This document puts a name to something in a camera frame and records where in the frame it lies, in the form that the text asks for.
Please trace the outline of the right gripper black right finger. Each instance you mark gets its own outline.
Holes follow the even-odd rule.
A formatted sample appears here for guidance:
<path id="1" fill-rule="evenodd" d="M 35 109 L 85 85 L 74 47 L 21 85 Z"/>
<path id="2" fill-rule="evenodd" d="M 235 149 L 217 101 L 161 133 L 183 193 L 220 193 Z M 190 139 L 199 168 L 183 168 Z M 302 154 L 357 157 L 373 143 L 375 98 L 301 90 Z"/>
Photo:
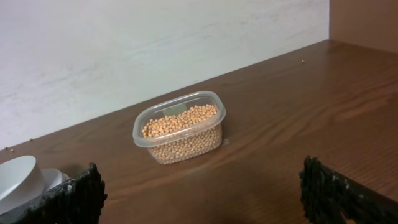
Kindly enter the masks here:
<path id="1" fill-rule="evenodd" d="M 299 173 L 305 218 L 316 224 L 397 224 L 397 201 L 307 156 Z"/>

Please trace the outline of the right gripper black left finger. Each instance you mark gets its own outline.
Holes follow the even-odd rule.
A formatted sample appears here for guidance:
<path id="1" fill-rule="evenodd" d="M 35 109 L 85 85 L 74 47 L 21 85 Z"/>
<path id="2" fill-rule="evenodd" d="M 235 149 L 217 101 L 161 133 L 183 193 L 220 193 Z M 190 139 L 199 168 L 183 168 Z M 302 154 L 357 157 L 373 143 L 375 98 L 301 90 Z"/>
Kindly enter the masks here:
<path id="1" fill-rule="evenodd" d="M 98 224 L 107 199 L 94 163 L 74 179 L 1 215 L 1 224 Z"/>

